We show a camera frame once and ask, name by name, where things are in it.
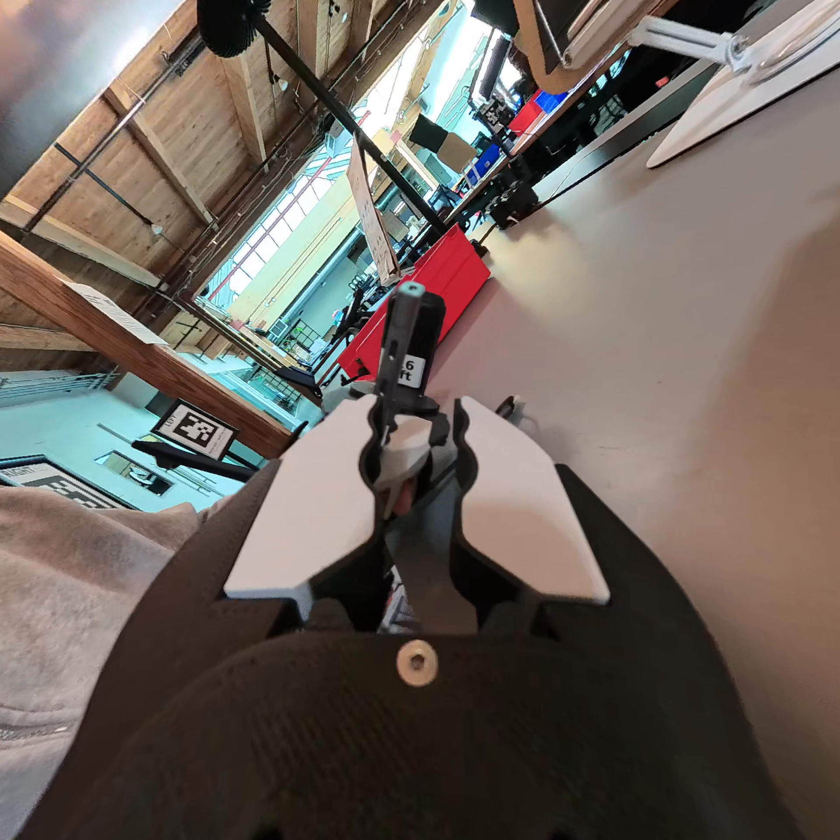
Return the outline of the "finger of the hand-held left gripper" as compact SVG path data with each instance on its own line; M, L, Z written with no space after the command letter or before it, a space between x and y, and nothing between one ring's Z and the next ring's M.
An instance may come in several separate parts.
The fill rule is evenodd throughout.
M422 477L428 483L434 483L445 473L449 465L455 462L456 457L457 447L452 438L448 438L444 444L432 447L422 468Z
M374 490L400 487L423 467L430 453L433 422L426 418L397 418L381 452L380 473Z

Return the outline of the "white paper sign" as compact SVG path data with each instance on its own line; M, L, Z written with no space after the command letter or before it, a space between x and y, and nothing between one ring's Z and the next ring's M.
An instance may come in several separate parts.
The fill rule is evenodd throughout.
M143 325L139 320L122 310L112 299L93 287L72 281L65 281L65 286L72 289L95 309L100 311L112 322L119 325L127 333L144 344L164 345L168 343L160 335Z

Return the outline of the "person's left hand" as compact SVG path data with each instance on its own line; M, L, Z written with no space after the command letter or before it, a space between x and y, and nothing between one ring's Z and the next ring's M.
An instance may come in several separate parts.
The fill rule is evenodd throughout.
M392 516L400 518L410 513L419 502L425 499L428 488L428 479L421 479L420 476L406 479L397 494Z

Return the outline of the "small framed marker sign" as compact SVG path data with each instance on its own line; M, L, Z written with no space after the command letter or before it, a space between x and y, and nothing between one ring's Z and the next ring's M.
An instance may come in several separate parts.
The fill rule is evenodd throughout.
M153 426L152 434L191 453L224 459L238 429L184 400L175 401Z

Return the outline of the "hanging wooden board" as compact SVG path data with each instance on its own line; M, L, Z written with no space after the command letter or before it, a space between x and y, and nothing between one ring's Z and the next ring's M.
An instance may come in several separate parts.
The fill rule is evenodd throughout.
M359 141L355 138L351 145L350 165L346 176L380 284L382 287L390 287L399 280L400 269L391 238L385 229L380 212L375 207L369 176L365 168L364 153Z

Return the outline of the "white monitor stand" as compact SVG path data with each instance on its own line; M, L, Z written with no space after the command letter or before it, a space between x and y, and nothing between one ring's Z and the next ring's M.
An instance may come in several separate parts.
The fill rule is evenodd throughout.
M838 1L811 2L755 41L652 15L643 17L629 34L631 46L652 47L719 66L648 159L647 168L659 168L837 69L838 33Z

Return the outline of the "black pole stand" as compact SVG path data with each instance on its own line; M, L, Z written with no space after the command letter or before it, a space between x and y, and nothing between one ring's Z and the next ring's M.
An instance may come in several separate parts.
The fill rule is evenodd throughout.
M405 176L367 136L355 120L351 110L324 86L314 71L266 20L265 12L270 2L250 1L198 1L196 22L198 33L216 56L232 59L242 56L260 35L291 68L301 82L340 124L350 132L360 149L368 154L386 173L404 199L426 219L438 236L447 233L445 222L424 200Z

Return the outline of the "person's left forearm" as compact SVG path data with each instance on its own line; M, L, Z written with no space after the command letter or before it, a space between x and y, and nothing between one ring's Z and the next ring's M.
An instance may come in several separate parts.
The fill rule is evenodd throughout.
M266 478L204 511L2 489L2 838L44 794L67 816L166 700L274 622L222 592Z

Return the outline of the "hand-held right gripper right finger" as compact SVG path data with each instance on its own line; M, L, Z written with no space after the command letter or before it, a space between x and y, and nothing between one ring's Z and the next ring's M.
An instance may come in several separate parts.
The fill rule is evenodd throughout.
M456 401L451 576L475 606L525 597L603 606L611 593L551 457L506 418Z

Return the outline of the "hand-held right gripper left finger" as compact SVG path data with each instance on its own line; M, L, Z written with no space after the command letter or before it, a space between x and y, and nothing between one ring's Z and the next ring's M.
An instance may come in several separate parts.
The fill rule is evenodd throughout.
M384 613L382 504L368 474L380 454L374 395L344 401L280 459L226 582L232 600L289 599L308 618L321 599L355 627Z

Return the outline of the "grey desk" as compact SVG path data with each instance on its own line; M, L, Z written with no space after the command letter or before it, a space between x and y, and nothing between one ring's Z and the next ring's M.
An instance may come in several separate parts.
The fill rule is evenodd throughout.
M650 170L665 138L489 235L429 391L523 398L667 565L808 838L838 838L838 70Z

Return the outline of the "large framed marker sign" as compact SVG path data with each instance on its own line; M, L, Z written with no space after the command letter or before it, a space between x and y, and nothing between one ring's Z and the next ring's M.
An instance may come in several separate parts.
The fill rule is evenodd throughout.
M58 465L46 455L1 458L3 487L50 490L91 510L136 510L134 505Z

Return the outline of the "red plastic bin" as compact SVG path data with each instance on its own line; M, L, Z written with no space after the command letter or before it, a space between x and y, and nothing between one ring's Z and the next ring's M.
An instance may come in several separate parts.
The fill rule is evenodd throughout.
M490 270L476 247L457 226L439 239L415 264L407 280L416 280L426 292L444 299L446 315L439 344L486 284ZM338 365L341 385L372 382L379 370L390 298L386 295L361 331L342 351Z

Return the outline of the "wooden beam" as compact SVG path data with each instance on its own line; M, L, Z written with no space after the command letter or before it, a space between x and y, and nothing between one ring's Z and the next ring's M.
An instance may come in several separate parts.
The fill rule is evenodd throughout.
M126 372L169 397L188 401L235 427L241 442L278 458L291 434L268 414L229 391L166 344L149 344L85 299L57 269L1 234L1 288Z

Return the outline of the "dark grey marker pen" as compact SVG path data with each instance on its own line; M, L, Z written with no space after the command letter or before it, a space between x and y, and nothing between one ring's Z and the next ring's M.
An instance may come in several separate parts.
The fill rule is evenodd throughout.
M422 307L425 288L415 281L402 283L395 289L391 318L385 328L384 345L375 382L381 408L379 446L384 448L391 431L396 428L397 386L410 345L417 316Z

